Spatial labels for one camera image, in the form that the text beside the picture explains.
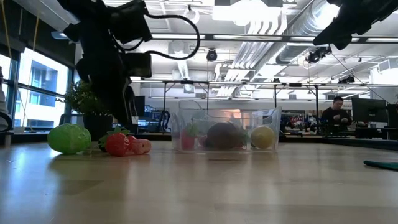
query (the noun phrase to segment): wooden table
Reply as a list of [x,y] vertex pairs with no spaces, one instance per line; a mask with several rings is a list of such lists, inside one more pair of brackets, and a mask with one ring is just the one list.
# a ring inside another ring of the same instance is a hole
[[398,222],[392,151],[281,144],[277,153],[61,156],[0,149],[0,223],[332,224]]

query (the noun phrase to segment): clear plastic bin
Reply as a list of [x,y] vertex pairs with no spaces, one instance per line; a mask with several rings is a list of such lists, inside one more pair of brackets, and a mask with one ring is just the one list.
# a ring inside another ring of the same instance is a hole
[[242,112],[204,110],[182,100],[172,114],[172,144],[181,152],[272,152],[279,141],[282,108]]

